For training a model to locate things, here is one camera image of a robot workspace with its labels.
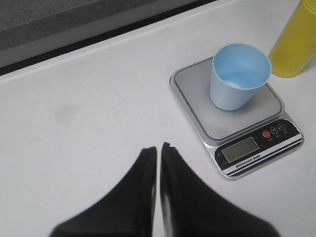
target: digital display screen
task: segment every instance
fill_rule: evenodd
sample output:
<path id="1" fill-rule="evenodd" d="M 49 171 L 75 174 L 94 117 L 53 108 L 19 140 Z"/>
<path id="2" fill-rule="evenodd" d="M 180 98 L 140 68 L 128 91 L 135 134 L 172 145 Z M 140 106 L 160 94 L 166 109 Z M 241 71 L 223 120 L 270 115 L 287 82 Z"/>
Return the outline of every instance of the digital display screen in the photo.
<path id="1" fill-rule="evenodd" d="M 240 157 L 243 157 L 255 150 L 259 149 L 257 143 L 252 137 L 246 138 L 241 142 L 238 142 L 230 147 L 222 150 L 222 153 L 226 157 L 228 162 L 232 162 Z"/>

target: white countertop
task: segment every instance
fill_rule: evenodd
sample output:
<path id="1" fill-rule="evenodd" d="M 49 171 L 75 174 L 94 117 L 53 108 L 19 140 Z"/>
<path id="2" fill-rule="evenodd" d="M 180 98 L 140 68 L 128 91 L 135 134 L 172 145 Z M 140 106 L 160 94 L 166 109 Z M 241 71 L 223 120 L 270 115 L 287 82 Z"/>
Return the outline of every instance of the white countertop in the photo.
<path id="1" fill-rule="evenodd" d="M 0 236 L 48 236 L 106 195 L 142 148 L 159 157 L 163 142 L 283 237 L 315 236 L 316 58 L 269 80 L 305 143 L 236 181 L 220 174 L 168 84 L 228 43 L 268 54 L 297 3 L 218 0 L 0 77 Z M 164 236 L 159 189 L 153 235 Z"/>

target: yellow container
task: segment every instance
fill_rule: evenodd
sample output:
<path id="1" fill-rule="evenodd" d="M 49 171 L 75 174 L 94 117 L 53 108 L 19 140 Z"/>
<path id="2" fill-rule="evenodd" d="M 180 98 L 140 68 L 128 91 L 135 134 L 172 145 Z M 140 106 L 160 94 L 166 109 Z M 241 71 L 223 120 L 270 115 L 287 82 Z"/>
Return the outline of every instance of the yellow container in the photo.
<path id="1" fill-rule="evenodd" d="M 301 0 L 269 54 L 272 71 L 280 77 L 294 77 L 315 53 L 316 0 Z"/>

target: electronic scale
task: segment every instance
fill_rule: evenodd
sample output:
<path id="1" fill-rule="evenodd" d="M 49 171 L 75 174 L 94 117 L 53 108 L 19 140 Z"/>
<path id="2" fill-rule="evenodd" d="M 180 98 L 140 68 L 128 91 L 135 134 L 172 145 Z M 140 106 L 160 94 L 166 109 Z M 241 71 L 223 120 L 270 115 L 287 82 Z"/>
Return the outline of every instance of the electronic scale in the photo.
<path id="1" fill-rule="evenodd" d="M 177 70 L 170 85 L 226 177 L 239 178 L 303 144 L 302 132 L 268 84 L 238 110 L 217 108 L 209 97 L 212 58 Z"/>

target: power button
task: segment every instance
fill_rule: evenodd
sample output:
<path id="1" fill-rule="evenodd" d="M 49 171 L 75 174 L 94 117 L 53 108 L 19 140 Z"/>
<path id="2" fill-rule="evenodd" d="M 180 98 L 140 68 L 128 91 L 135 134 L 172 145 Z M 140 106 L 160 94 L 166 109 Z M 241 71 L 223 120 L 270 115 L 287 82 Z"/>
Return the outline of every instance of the power button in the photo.
<path id="1" fill-rule="evenodd" d="M 268 137 L 271 136 L 271 133 L 270 133 L 269 131 L 267 131 L 267 130 L 264 130 L 264 131 L 262 132 L 262 135 L 263 135 L 264 137 L 268 138 Z"/>

